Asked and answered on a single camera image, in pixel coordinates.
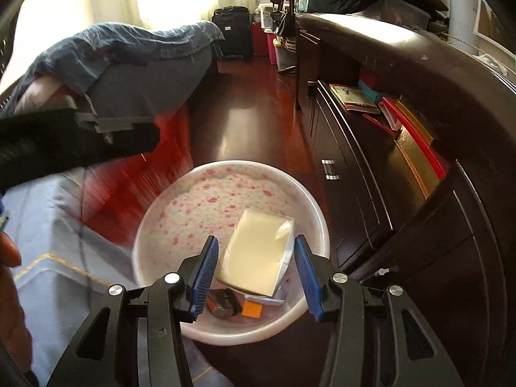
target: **black suitcase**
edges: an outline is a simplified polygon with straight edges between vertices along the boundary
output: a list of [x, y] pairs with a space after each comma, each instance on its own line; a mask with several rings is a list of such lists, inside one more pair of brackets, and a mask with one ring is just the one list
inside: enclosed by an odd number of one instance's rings
[[220, 41], [224, 56], [248, 58], [253, 56], [253, 40], [249, 10], [238, 5], [218, 8], [212, 22], [222, 31], [225, 41]]

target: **yellow stripe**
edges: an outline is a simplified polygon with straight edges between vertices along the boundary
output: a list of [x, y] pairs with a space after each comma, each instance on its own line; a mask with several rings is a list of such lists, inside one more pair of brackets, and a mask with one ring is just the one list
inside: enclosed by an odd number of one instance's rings
[[213, 367], [206, 368], [203, 372], [201, 372], [196, 378], [192, 378], [192, 383], [195, 383], [195, 381], [199, 380], [200, 378], [204, 377], [208, 372], [213, 370]]
[[18, 274], [16, 274], [16, 276], [14, 277], [14, 280], [17, 281], [18, 279], [20, 279], [28, 271], [30, 271], [32, 268], [34, 268], [34, 266], [36, 266], [38, 263], [42, 262], [45, 259], [52, 259], [53, 261], [61, 263], [61, 265], [64, 265], [67, 268], [69, 268], [69, 269], [71, 269], [71, 270], [73, 270], [73, 271], [75, 271], [77, 273], [80, 273], [81, 275], [86, 276], [89, 279], [91, 279], [92, 281], [97, 282], [99, 284], [102, 284], [102, 285], [105, 285], [105, 286], [111, 286], [112, 285], [109, 282], [103, 281], [102, 279], [99, 279], [99, 278], [96, 278], [95, 276], [90, 275], [89, 273], [87, 273], [85, 270], [83, 270], [81, 268], [77, 268], [76, 266], [74, 266], [71, 263], [69, 263], [66, 260], [64, 260], [62, 257], [54, 255], [53, 253], [44, 253], [44, 254], [39, 255], [38, 257], [36, 257], [32, 262], [29, 263], [29, 265], [26, 268], [22, 269]]

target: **blue gripper pad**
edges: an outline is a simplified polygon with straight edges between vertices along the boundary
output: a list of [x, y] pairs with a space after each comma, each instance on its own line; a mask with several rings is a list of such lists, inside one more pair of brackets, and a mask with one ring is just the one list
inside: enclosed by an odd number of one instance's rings
[[200, 255], [201, 266], [192, 284], [192, 301], [190, 315], [195, 320], [204, 310], [206, 296], [212, 284], [217, 261], [219, 260], [219, 242], [215, 237], [208, 238]]
[[324, 317], [323, 289], [326, 281], [323, 275], [317, 275], [312, 263], [312, 252], [303, 234], [294, 241], [294, 259], [297, 271], [303, 286], [304, 296], [308, 304], [308, 310], [314, 315], [316, 322], [321, 322]]

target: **blue blanket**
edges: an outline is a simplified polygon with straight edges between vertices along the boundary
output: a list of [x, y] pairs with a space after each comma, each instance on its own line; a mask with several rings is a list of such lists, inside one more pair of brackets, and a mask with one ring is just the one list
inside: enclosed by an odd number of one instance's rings
[[146, 65], [192, 55], [223, 40], [220, 29], [201, 20], [167, 31], [149, 31], [122, 23], [100, 23], [63, 39], [41, 53], [13, 90], [4, 115], [39, 76], [52, 74], [77, 94], [84, 94], [113, 63]]

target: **black handbag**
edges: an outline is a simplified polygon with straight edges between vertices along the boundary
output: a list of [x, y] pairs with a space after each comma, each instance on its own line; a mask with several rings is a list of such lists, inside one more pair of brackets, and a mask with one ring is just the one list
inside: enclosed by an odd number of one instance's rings
[[295, 37], [296, 18], [293, 14], [283, 12], [272, 12], [270, 18], [273, 21], [273, 33], [276, 36]]

